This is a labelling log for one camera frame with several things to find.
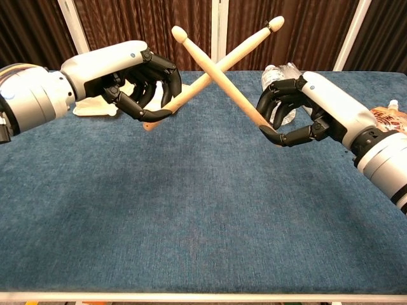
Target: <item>brown curtain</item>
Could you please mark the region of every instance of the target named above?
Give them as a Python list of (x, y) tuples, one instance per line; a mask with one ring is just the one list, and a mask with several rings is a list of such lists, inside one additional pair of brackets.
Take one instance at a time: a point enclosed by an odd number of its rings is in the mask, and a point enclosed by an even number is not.
[(143, 40), (180, 70), (199, 70), (171, 28), (181, 26), (210, 55), (211, 0), (75, 0), (92, 50), (127, 40)]
[(1, 0), (0, 66), (26, 62), (49, 69), (76, 54), (56, 0)]
[(226, 51), (282, 15), (285, 23), (233, 70), (263, 70), (294, 62), (299, 69), (332, 70), (358, 0), (230, 0)]
[(406, 0), (372, 0), (343, 70), (407, 73)]

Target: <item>table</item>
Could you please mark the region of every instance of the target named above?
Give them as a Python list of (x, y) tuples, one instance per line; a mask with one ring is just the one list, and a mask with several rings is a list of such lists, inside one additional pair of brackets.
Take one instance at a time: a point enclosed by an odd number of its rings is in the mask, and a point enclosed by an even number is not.
[[(404, 74), (321, 74), (407, 111)], [(406, 218), (352, 154), (274, 146), (214, 84), (149, 133), (69, 114), (0, 152), (0, 301), (407, 300)]]

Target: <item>bottle cap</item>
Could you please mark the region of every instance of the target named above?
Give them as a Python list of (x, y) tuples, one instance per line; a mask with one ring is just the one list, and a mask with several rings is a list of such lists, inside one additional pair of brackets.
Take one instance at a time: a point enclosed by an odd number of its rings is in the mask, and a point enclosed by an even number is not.
[(389, 102), (388, 108), (392, 108), (392, 109), (398, 110), (398, 109), (399, 109), (399, 102), (398, 102), (397, 100), (391, 100), (391, 101)]

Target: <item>drumstick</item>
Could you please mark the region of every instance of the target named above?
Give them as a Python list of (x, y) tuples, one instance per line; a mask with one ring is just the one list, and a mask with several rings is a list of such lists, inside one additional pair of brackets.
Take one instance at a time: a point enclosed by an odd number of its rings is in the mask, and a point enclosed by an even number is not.
[[(267, 27), (259, 30), (257, 33), (248, 37), (243, 43), (238, 45), (233, 51), (231, 51), (227, 56), (222, 58), (216, 66), (222, 70), (222, 72), (227, 71), (243, 57), (254, 50), (260, 43), (262, 43), (271, 33), (277, 32), (284, 24), (284, 17), (278, 16), (273, 18), (267, 25)], [(212, 78), (205, 73), (200, 76), (196, 81), (194, 81), (189, 88), (185, 89), (178, 96), (173, 98), (163, 109), (171, 110), (173, 113), (176, 112), (180, 107), (185, 105), (191, 98), (207, 87)], [(155, 123), (144, 123), (143, 127), (145, 130), (150, 131), (156, 128), (162, 121)]]
[(202, 51), (189, 38), (187, 33), (180, 27), (172, 28), (172, 35), (179, 43), (182, 43), (188, 53), (193, 57), (197, 64), (223, 89), (223, 91), (243, 110), (247, 116), (255, 122), (257, 126), (270, 124), (264, 117), (253, 107), (253, 105), (244, 97), (235, 85), (216, 67), (216, 64), (210, 60), (208, 55)]

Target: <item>white table frame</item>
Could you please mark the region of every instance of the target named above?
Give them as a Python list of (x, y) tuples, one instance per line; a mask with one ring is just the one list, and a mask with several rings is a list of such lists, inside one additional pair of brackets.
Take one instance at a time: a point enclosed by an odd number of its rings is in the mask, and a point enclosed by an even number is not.
[(0, 302), (407, 302), (407, 295), (375, 294), (147, 294), (109, 292), (0, 292)]

